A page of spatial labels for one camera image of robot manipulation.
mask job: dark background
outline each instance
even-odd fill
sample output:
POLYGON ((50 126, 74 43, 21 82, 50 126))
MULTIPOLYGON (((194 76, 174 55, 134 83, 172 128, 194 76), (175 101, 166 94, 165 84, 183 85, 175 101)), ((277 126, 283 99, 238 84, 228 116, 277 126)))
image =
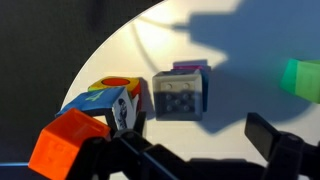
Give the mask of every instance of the dark background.
MULTIPOLYGON (((0 0, 0 162, 28 162, 91 54, 161 0, 0 0)), ((0 179, 42 179, 0 167, 0 179)))

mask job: white table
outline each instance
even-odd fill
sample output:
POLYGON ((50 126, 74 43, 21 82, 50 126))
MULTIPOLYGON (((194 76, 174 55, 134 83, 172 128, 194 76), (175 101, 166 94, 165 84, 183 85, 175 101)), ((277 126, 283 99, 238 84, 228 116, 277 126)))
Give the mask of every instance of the white table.
POLYGON ((245 158, 265 165, 244 135, 247 112, 258 112, 278 130, 313 145, 320 140, 320 106, 279 88, 289 58, 320 58, 319 10, 320 1, 165 1, 125 24, 93 53, 63 105, 102 77, 143 77, 151 143, 184 160, 245 158), (212 69, 203 120, 156 121, 152 76, 174 62, 197 60, 212 69))

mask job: table surface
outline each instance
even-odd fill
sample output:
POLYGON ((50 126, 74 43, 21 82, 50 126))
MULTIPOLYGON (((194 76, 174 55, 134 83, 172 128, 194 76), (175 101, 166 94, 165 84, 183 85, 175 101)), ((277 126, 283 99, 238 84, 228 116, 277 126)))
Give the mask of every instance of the table surface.
POLYGON ((289 58, 320 57, 319 1, 168 0, 143 12, 89 58, 63 105, 105 76, 141 77, 146 138, 184 160, 266 162, 244 135, 247 112, 316 145, 320 106, 279 88, 289 58), (174 63, 210 66, 202 121, 156 121, 152 76, 174 63))

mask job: gray cube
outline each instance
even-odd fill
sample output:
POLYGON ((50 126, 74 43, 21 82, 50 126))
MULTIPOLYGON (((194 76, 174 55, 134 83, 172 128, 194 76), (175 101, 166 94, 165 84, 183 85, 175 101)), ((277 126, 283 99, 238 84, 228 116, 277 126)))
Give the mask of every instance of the gray cube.
POLYGON ((201 120, 202 77, 199 70, 163 71, 152 81, 157 120, 201 120))

